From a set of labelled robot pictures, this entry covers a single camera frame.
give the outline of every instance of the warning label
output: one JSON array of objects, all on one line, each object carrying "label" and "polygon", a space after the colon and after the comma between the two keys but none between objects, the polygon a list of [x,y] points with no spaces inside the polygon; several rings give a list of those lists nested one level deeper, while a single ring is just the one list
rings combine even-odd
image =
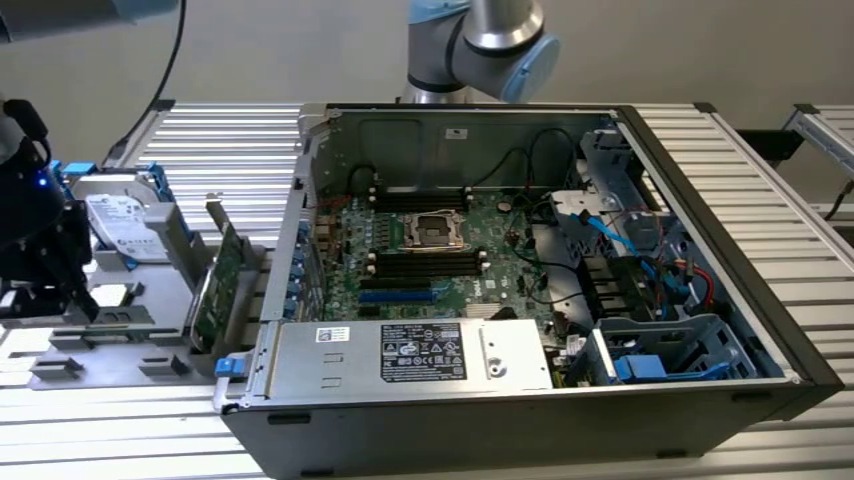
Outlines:
[{"label": "warning label", "polygon": [[381,362],[389,383],[466,380],[460,323],[383,325]]}]

